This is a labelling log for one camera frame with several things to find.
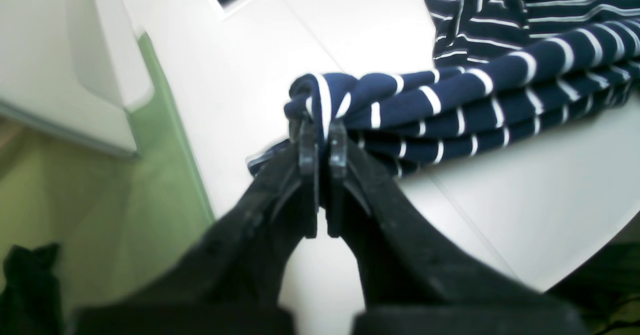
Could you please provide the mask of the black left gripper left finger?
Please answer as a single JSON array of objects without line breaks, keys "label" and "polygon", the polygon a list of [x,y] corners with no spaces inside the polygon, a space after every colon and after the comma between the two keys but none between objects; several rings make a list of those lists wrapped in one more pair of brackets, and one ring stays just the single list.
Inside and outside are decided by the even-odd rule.
[{"label": "black left gripper left finger", "polygon": [[317,235],[318,155],[308,120],[226,215],[169,271],[121,301],[83,308],[68,335],[294,335],[278,299],[290,256]]}]

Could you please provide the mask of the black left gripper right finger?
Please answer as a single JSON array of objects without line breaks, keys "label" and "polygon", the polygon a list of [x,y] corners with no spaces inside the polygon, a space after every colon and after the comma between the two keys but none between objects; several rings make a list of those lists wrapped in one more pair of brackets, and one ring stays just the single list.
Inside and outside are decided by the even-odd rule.
[{"label": "black left gripper right finger", "polygon": [[365,310],[354,335],[583,335],[568,303],[532,290],[441,234],[334,121],[327,232],[356,258]]}]

